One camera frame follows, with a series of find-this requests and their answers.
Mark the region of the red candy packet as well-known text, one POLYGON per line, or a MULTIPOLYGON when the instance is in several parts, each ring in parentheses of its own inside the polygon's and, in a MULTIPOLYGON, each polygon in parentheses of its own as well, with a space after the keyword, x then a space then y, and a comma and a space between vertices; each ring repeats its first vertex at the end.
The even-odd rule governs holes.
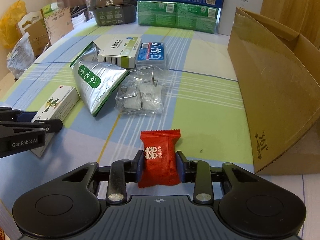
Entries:
POLYGON ((138 187, 174 186, 180 183, 175 153, 175 144, 180 137, 179 129, 140 133, 144 144, 144 171, 138 187))

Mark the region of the white ointment box with plant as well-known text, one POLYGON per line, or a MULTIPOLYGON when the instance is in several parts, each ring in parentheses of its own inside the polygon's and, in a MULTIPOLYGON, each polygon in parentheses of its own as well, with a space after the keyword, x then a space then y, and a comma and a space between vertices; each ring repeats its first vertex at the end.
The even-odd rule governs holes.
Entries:
POLYGON ((31 122, 51 119, 63 121, 78 101, 79 95, 75 87, 60 85, 45 100, 43 106, 35 114, 31 122))

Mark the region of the silver green foil pouch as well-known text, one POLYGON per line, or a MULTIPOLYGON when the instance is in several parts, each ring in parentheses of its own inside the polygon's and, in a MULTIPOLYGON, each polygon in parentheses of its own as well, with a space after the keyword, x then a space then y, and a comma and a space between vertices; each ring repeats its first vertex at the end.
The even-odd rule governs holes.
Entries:
POLYGON ((129 71, 116 64, 99 62, 100 48, 91 42, 74 59, 70 67, 76 90, 92 116, 97 116, 111 94, 129 71))

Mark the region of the yellow plastic bag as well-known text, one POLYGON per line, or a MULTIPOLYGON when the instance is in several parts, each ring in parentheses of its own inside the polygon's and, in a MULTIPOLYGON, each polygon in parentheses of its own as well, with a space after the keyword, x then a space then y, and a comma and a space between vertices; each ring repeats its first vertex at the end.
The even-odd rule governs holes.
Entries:
POLYGON ((1 44, 5 49, 11 49, 22 37, 17 28, 18 22, 27 14, 25 1, 17 0, 1 18, 1 44))

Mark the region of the clear bag of metal hooks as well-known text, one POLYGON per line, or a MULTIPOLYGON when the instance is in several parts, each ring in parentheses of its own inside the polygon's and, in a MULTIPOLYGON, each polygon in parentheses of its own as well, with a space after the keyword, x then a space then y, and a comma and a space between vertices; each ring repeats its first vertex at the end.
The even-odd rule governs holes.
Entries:
POLYGON ((131 70, 120 84, 115 108, 126 115, 156 115, 164 108, 169 70, 149 65, 131 70))

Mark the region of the brown paper bag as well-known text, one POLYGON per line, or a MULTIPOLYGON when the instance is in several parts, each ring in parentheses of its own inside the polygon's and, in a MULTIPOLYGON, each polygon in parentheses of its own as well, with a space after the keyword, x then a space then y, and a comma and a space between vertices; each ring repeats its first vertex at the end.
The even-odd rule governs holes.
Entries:
POLYGON ((40 56, 46 45, 53 45, 73 30, 69 7, 56 10, 48 17, 43 17, 41 11, 30 12, 23 16, 17 27, 22 35, 29 34, 35 56, 40 56))

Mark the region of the white green medicine box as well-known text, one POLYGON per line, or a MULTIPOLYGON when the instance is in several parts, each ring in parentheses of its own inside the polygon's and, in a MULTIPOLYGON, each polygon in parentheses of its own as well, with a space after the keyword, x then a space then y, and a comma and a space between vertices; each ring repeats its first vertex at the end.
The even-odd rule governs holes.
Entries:
POLYGON ((127 35, 101 35, 94 40, 100 49, 98 61, 118 65, 126 69, 135 68, 135 60, 142 38, 127 35))

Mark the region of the blue label floss box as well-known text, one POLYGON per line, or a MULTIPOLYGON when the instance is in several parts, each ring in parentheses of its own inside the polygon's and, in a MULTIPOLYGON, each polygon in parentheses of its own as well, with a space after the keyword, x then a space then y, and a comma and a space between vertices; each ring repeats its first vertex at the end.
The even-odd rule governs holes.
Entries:
POLYGON ((165 43, 142 42, 135 60, 136 68, 145 66, 156 66, 161 69, 167 68, 167 55, 165 43))

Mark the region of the brown cardboard box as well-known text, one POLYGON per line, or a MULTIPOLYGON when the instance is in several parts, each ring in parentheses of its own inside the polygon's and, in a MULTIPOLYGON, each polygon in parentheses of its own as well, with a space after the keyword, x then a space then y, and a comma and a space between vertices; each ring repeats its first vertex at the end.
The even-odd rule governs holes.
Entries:
POLYGON ((237 8, 228 53, 244 102, 255 173, 318 173, 319 50, 289 27, 237 8))

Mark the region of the light green carton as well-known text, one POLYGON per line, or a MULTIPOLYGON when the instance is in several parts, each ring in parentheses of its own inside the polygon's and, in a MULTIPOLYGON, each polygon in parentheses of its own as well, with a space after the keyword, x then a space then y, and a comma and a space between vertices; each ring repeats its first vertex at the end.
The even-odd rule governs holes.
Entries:
POLYGON ((219 9, 177 2, 137 2, 138 24, 215 33, 219 9))

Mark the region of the white carton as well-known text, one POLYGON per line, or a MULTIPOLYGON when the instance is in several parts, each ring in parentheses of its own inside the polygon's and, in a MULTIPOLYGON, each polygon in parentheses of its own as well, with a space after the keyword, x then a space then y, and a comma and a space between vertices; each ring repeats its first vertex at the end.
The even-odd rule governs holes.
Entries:
POLYGON ((217 33, 229 36, 232 31, 236 8, 259 14, 263 0, 223 0, 217 24, 217 33))

